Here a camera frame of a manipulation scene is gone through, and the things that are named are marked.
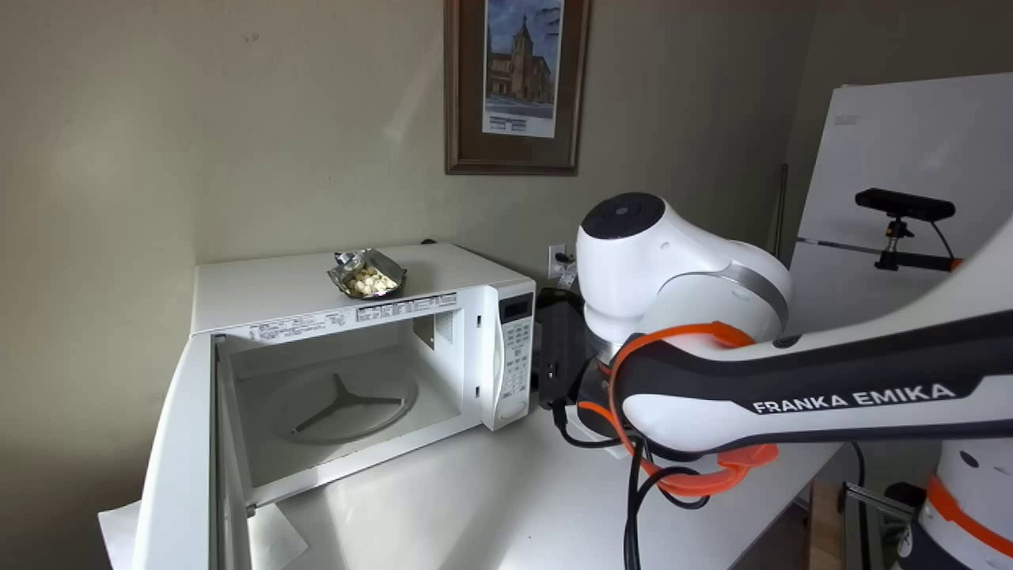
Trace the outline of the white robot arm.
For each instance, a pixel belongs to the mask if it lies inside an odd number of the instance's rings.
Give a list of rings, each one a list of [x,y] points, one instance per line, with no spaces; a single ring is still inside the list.
[[[584,324],[614,345],[617,419],[703,455],[742,442],[932,437],[912,553],[1013,570],[1013,231],[916,301],[854,325],[749,339],[731,313],[661,313],[667,286],[767,278],[774,261],[684,222],[651,194],[598,203],[577,233]]]

